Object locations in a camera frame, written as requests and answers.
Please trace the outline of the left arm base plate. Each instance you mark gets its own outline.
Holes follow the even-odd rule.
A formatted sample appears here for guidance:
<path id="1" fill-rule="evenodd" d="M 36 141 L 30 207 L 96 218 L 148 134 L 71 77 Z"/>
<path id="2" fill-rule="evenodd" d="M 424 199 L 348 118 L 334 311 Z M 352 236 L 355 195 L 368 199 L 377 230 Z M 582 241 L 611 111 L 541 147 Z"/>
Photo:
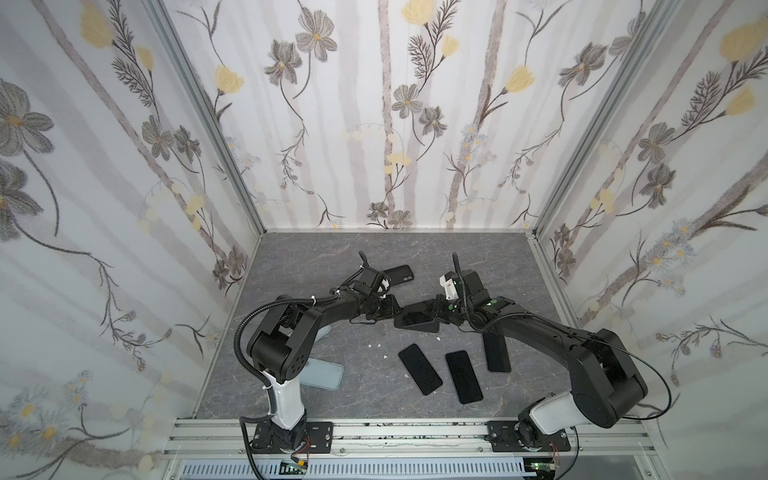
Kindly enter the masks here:
<path id="1" fill-rule="evenodd" d="M 250 437 L 249 448 L 256 454 L 309 452 L 329 454 L 333 441 L 332 422 L 305 422 L 286 430 L 272 421 L 260 422 Z"/>

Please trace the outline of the black phone case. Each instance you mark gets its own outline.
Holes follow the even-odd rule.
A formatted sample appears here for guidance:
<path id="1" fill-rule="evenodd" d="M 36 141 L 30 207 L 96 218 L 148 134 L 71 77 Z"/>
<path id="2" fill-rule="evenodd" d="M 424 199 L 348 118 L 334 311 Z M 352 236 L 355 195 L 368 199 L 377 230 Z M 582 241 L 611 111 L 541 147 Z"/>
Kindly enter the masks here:
<path id="1" fill-rule="evenodd" d="M 403 312 L 394 320 L 398 329 L 425 333 L 438 333 L 440 322 L 424 312 Z"/>
<path id="2" fill-rule="evenodd" d="M 382 286 L 385 289 L 410 282 L 414 279 L 413 270 L 409 265 L 400 265 L 383 271 Z"/>

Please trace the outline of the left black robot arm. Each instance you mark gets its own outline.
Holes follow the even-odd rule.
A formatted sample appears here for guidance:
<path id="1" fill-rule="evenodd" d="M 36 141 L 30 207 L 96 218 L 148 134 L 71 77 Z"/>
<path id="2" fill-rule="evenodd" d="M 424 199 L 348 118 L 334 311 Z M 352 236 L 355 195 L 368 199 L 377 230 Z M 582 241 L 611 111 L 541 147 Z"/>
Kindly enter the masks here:
<path id="1" fill-rule="evenodd" d="M 280 295 L 246 315 L 236 327 L 233 351 L 239 364 L 263 384 L 269 403 L 267 416 L 242 419 L 243 425 L 256 428 L 252 438 L 245 438 L 250 450 L 301 448 L 307 410 L 299 377 L 318 332 L 360 316 L 372 324 L 394 318 L 402 308 L 390 289 L 413 279 L 407 265 L 380 271 L 363 263 L 326 296 Z"/>

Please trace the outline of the black phone with blue edge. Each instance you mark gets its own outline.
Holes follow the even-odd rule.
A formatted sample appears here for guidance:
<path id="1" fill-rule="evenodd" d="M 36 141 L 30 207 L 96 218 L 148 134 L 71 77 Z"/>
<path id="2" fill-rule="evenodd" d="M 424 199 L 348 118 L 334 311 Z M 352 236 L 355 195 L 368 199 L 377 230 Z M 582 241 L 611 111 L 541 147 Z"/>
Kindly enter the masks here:
<path id="1" fill-rule="evenodd" d="M 435 314 L 435 301 L 426 300 L 403 308 L 400 325 L 405 329 L 426 329 L 439 325 Z"/>

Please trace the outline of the aluminium mounting rail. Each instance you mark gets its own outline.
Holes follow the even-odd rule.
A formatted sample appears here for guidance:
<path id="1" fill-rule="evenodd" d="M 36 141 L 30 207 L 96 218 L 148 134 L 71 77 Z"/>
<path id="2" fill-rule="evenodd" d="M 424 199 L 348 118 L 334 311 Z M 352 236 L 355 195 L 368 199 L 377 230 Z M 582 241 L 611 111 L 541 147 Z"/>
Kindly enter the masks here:
<path id="1" fill-rule="evenodd" d="M 556 453 L 495 453 L 486 440 L 489 421 L 467 419 L 333 419 L 333 441 L 329 454 L 312 459 L 407 458 L 407 457 L 490 457 L 554 455 L 558 460 L 571 456 L 654 456 L 656 449 L 643 425 L 621 421 L 613 428 L 582 425 L 567 428 L 572 450 Z M 236 419 L 178 420 L 162 450 L 164 459 L 243 459 L 247 449 Z"/>

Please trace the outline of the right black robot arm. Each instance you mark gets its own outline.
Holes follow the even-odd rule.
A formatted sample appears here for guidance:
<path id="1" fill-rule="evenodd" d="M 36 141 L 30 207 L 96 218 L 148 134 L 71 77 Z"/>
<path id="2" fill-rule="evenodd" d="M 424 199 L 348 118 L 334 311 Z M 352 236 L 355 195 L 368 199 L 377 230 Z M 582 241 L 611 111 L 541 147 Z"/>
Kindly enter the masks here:
<path id="1" fill-rule="evenodd" d="M 548 320 L 519 303 L 492 297 L 479 275 L 448 272 L 440 278 L 444 294 L 435 315 L 442 323 L 466 323 L 481 334 L 498 333 L 524 343 L 561 364 L 570 389 L 524 409 L 515 426 L 525 449 L 543 447 L 567 428 L 613 427 L 648 394 L 648 386 L 624 344 L 612 331 L 596 333 Z"/>

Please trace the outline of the middle black phone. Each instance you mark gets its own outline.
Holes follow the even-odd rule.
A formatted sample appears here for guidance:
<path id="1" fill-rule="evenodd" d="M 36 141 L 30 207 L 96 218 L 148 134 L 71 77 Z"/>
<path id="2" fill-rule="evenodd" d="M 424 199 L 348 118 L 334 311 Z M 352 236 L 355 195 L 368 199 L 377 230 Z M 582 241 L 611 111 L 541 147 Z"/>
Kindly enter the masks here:
<path id="1" fill-rule="evenodd" d="M 482 389 L 468 353 L 465 350 L 450 352 L 445 359 L 459 402 L 466 405 L 482 401 Z"/>

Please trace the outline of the right black phone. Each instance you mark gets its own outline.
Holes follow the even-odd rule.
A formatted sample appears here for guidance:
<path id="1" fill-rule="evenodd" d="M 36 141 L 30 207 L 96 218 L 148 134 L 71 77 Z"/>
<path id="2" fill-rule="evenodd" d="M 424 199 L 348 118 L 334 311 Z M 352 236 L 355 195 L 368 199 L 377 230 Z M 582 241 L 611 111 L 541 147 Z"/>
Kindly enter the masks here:
<path id="1" fill-rule="evenodd" d="M 511 363 L 506 338 L 497 333 L 486 332 L 482 335 L 482 339 L 488 371 L 510 373 Z"/>

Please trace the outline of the upper translucent green case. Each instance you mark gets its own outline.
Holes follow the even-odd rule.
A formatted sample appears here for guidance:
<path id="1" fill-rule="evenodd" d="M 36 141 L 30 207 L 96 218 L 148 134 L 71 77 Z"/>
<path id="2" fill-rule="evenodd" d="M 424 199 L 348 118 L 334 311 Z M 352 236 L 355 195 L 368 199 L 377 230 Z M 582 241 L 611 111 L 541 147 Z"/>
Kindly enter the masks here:
<path id="1" fill-rule="evenodd" d="M 331 331 L 331 326 L 330 325 L 327 325 L 327 326 L 324 326 L 324 327 L 320 328 L 318 330 L 317 334 L 316 334 L 315 340 L 319 341 L 319 340 L 323 339 L 325 336 L 327 336 L 329 334 L 330 331 Z"/>

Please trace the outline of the lower translucent green case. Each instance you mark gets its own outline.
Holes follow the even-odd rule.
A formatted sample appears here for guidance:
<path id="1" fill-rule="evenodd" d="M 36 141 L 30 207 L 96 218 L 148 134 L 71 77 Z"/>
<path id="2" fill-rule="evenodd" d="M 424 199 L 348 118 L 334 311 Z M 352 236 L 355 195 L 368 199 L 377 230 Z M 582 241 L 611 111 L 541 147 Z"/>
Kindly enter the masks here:
<path id="1" fill-rule="evenodd" d="M 343 365 L 310 358 L 299 375 L 299 380 L 302 386 L 336 391 L 341 385 L 343 375 Z"/>

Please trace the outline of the translucent green case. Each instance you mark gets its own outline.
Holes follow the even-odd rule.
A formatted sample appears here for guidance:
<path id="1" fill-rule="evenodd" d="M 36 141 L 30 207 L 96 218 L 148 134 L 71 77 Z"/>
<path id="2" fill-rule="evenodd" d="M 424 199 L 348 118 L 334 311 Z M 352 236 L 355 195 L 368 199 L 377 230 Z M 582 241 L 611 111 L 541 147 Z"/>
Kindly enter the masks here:
<path id="1" fill-rule="evenodd" d="M 327 325 L 327 326 L 324 326 L 324 327 L 320 328 L 318 330 L 317 334 L 316 334 L 315 340 L 319 341 L 319 340 L 323 339 L 325 336 L 327 336 L 329 334 L 330 331 L 331 331 L 331 326 L 330 325 Z"/>
<path id="2" fill-rule="evenodd" d="M 299 375 L 299 380 L 302 386 L 336 391 L 341 385 L 343 375 L 343 365 L 310 358 Z"/>

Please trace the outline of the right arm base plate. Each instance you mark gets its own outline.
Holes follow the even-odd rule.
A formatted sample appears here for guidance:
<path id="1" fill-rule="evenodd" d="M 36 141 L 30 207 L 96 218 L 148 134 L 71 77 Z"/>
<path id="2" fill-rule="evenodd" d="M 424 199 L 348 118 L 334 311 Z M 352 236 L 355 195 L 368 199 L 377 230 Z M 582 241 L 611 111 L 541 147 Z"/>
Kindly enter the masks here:
<path id="1" fill-rule="evenodd" d="M 489 421 L 487 428 L 486 440 L 495 453 L 556 453 L 572 450 L 564 430 L 546 435 L 528 421 Z"/>

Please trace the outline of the left black phone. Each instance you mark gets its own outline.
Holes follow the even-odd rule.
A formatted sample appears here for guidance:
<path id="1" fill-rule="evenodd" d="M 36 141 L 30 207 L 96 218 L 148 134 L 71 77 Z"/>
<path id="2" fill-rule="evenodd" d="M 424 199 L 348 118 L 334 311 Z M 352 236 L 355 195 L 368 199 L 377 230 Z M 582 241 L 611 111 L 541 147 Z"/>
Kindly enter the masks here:
<path id="1" fill-rule="evenodd" d="M 401 350 L 398 358 L 423 395 L 429 395 L 443 386 L 442 378 L 417 344 Z"/>

